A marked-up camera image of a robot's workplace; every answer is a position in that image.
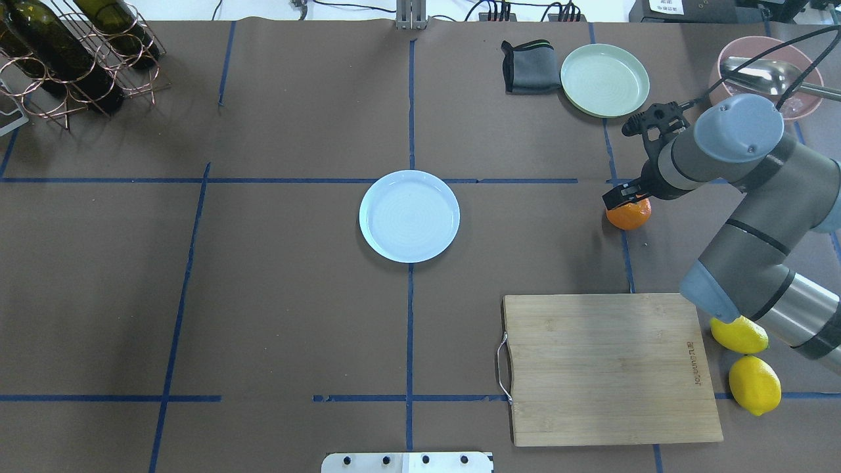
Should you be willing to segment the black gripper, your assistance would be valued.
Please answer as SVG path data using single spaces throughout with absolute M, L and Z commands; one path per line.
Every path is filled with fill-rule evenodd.
M 648 159 L 636 183 L 622 183 L 602 195 L 606 210 L 636 204 L 647 198 L 672 200 L 672 185 L 660 170 L 660 159 Z

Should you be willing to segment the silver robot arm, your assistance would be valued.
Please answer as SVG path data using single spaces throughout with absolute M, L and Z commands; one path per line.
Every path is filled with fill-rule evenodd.
M 692 264 L 682 296 L 723 323 L 753 321 L 805 359 L 839 372 L 839 296 L 786 266 L 807 233 L 839 229 L 839 163 L 786 132 L 769 99 L 738 94 L 693 124 L 684 104 L 653 104 L 622 126 L 648 155 L 608 210 L 675 200 L 722 179 L 744 195 Z

